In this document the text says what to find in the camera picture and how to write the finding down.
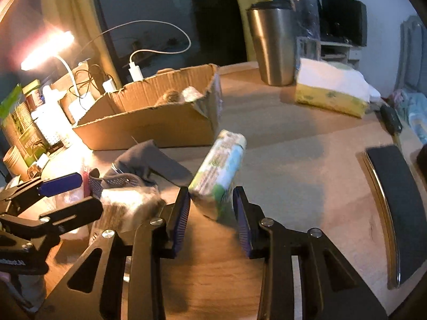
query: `plastic water bottle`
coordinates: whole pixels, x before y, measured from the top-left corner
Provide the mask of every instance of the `plastic water bottle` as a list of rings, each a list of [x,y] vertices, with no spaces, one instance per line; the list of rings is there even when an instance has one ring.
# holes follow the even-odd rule
[[[296,16],[296,58],[320,60],[320,21],[317,0],[290,0]]]

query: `yellow tissue package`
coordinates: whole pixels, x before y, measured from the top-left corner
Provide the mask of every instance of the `yellow tissue package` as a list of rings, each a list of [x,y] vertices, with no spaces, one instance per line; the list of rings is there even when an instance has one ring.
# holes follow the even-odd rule
[[[369,84],[351,67],[302,58],[295,101],[362,118],[369,104]]]

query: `table surface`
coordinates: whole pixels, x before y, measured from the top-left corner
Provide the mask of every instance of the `table surface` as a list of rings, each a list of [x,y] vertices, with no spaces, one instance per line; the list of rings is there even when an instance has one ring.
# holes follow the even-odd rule
[[[257,69],[221,76],[224,109],[220,127],[242,133],[248,142],[236,184],[266,216],[294,230],[321,228],[372,289],[388,313],[409,294],[426,271],[424,264],[397,290],[387,289],[387,260],[376,198],[362,153],[392,138],[375,114],[363,119],[293,104],[294,87],[265,85]],[[414,160],[421,143],[405,127],[402,148],[424,203],[427,193]],[[195,173],[208,147],[172,148],[165,153]],[[70,161],[67,150],[44,171]],[[101,173],[122,151],[93,153]],[[156,177],[162,198],[172,203],[178,188]],[[48,292],[87,247],[87,241],[63,241],[49,257]],[[168,319],[256,319],[262,261],[248,260],[230,216],[222,224],[192,205],[183,250],[162,261],[162,285]],[[296,318],[301,295],[295,291]],[[122,318],[126,318],[124,288]]]

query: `desk lamp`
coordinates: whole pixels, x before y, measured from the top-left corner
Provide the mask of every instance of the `desk lamp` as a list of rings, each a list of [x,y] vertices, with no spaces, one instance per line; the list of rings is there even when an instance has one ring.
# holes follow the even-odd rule
[[[74,36],[71,34],[70,31],[59,32],[57,34],[52,35],[49,41],[47,41],[42,46],[36,48],[30,55],[28,55],[28,57],[22,62],[21,69],[24,71],[35,69],[36,67],[47,61],[49,58],[55,57],[64,64],[65,68],[70,74],[74,90],[78,95],[77,84],[73,72],[71,71],[71,68],[65,62],[65,60],[58,55],[58,53],[68,48],[73,43],[73,41]]]

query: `silver screw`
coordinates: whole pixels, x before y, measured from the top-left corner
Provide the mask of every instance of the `silver screw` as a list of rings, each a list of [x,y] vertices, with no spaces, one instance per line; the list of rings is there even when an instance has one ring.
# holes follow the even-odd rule
[[[273,226],[274,220],[270,218],[261,219],[261,225],[265,227]]]
[[[323,235],[322,230],[320,229],[311,229],[310,230],[310,235],[314,238],[319,238]]]
[[[105,231],[102,233],[102,236],[103,236],[104,238],[111,238],[112,236],[114,236],[114,231],[113,231],[113,230],[105,230]]]
[[[33,247],[33,244],[31,242],[28,242],[22,246],[22,249],[25,251],[29,251]]]
[[[150,220],[150,225],[153,226],[161,226],[163,224],[163,219],[162,218],[153,218]]]

